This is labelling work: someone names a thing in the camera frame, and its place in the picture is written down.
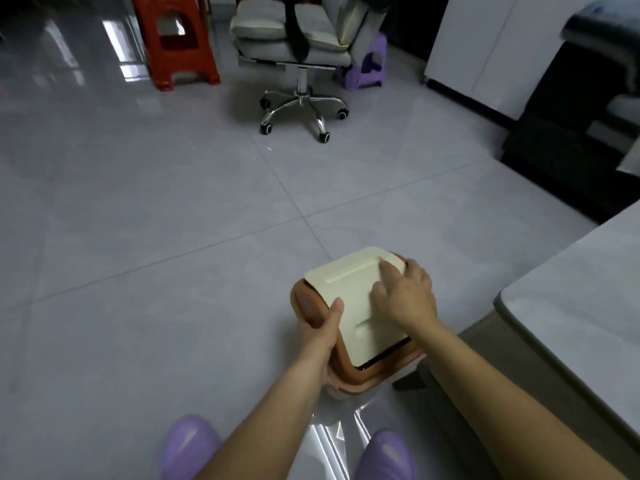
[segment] cabinet door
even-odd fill
[[[517,120],[562,45],[560,31],[594,0],[517,0],[472,97]]]
[[[470,96],[516,0],[449,0],[424,74]]]

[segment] person's left arm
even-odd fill
[[[337,298],[322,327],[300,322],[296,361],[215,452],[195,480],[285,480],[328,380],[327,363],[344,303]]]

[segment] purple shoe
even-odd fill
[[[164,480],[191,480],[204,467],[222,439],[202,416],[189,414],[175,422],[160,457]]]
[[[377,431],[362,454],[355,480],[415,480],[413,460],[402,437],[388,429]]]

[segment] red plastic stool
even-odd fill
[[[195,0],[132,0],[145,43],[149,74],[156,88],[172,91],[172,74],[196,72],[210,84],[219,84],[220,75],[209,46],[207,31],[200,21]],[[163,35],[158,18],[174,12],[180,17],[184,35]]]

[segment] person's right arm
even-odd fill
[[[380,270],[373,301],[424,350],[431,373],[505,479],[625,478],[439,320],[431,279],[418,263],[409,260],[404,276],[386,261]]]

